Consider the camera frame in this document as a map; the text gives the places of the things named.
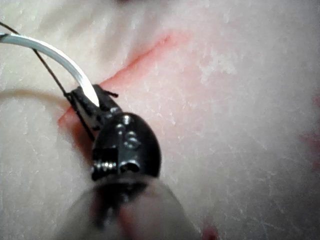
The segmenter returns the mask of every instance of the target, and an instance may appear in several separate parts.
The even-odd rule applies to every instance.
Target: red stain
[[[132,239],[132,240],[139,239],[133,224],[134,219],[126,207],[124,206],[120,207],[117,221],[119,225],[122,227],[122,230],[124,231],[128,239]]]
[[[313,97],[313,103],[320,108],[320,94]]]
[[[124,68],[120,69],[115,75],[109,77],[107,80],[101,82],[100,86],[108,88],[112,85],[123,84],[126,81],[139,79],[149,69],[160,60],[161,56],[170,49],[177,47],[188,39],[186,34],[180,32],[170,32],[163,34],[160,40],[154,44],[148,51],[138,55]]]
[[[186,42],[186,34],[181,32],[167,32],[160,37],[148,51],[138,55],[126,67],[120,69],[116,74],[100,83],[103,89],[112,86],[123,86],[126,82],[136,81],[148,73],[149,69],[161,59],[164,53]],[[70,107],[57,121],[59,127],[65,127],[73,136],[75,145],[80,148],[87,160],[90,159],[92,142],[87,136],[74,110]]]
[[[316,94],[312,98],[312,102],[314,105],[320,108],[320,94]],[[306,142],[314,151],[320,152],[320,134],[312,132],[312,133],[306,133],[306,134],[301,134],[300,138]],[[315,170],[320,170],[320,160],[315,161],[312,164],[313,168]]]
[[[202,233],[202,239],[203,240],[218,240],[219,239],[219,234],[214,226],[206,226],[203,230]]]

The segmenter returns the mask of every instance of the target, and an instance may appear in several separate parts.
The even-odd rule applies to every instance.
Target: skin
[[[317,239],[316,0],[0,5],[1,21],[62,50],[151,125],[160,179],[197,229],[214,225],[222,240]],[[49,238],[94,185],[90,145],[34,53],[0,52],[0,235]],[[67,91],[77,86],[48,63]]]

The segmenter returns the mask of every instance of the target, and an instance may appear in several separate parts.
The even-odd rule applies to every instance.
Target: red mark
[[[312,99],[313,104],[320,108],[320,94],[317,94]],[[310,147],[312,147],[315,151],[320,152],[320,134],[318,133],[306,133],[300,135],[300,138],[306,142]],[[313,168],[316,170],[320,170],[320,160],[315,161],[313,163]]]
[[[313,98],[313,103],[320,108],[320,94],[317,94],[317,95]]]
[[[138,236],[135,231],[134,227],[134,219],[133,216],[130,214],[129,210],[121,206],[118,214],[118,223],[122,227],[122,230],[125,233],[125,236],[128,237],[128,239],[132,240],[138,240]]]
[[[214,226],[206,226],[202,233],[203,240],[218,240],[219,235],[216,227]]]
[[[163,53],[187,40],[187,36],[182,33],[170,32],[163,35],[156,44],[148,51],[139,55],[131,61],[129,65],[119,70],[115,75],[103,81],[100,86],[104,88],[111,87],[110,84],[123,84],[126,81],[135,81],[148,73],[153,64],[159,60]]]
[[[184,43],[187,36],[182,33],[170,32],[163,34],[163,37],[154,44],[148,51],[138,55],[126,67],[119,70],[115,75],[103,81],[100,86],[103,89],[110,89],[115,85],[123,86],[127,81],[136,81],[148,73],[152,65],[161,58],[161,56],[170,51],[178,44]],[[73,136],[75,145],[80,148],[87,160],[90,159],[92,142],[82,127],[74,110],[70,107],[58,120],[59,127],[65,127]]]

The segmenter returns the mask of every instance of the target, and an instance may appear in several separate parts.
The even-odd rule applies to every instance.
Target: black metal jaw
[[[95,106],[80,87],[67,94],[89,136],[92,148],[94,181],[125,172],[158,177],[161,152],[156,135],[138,115],[123,112],[111,98],[117,94],[93,85],[99,99]]]

